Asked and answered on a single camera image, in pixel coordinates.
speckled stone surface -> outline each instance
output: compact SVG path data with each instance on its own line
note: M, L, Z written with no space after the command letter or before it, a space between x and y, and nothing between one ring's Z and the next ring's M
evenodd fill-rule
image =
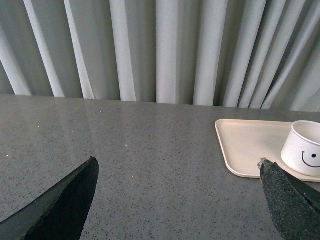
M0 95L0 221L94 156L82 240L282 239L260 180L226 168L218 119L320 113Z

curtain fold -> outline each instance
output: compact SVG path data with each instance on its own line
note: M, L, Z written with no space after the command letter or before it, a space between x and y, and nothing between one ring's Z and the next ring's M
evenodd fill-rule
M0 1L0 94L320 111L318 0Z

white plastic tray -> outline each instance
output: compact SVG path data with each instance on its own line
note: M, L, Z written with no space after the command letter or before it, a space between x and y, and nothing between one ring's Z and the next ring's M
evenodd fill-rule
M281 151L291 129L291 122L220 119L215 129L226 167L243 178L260 178L258 163L266 157L283 170L307 182L320 182L320 176L302 175L289 168Z

paper cup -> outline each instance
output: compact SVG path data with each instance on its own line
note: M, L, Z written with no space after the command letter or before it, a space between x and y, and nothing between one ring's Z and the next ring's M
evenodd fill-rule
M320 175L320 123L295 121L281 152L288 167L308 176Z

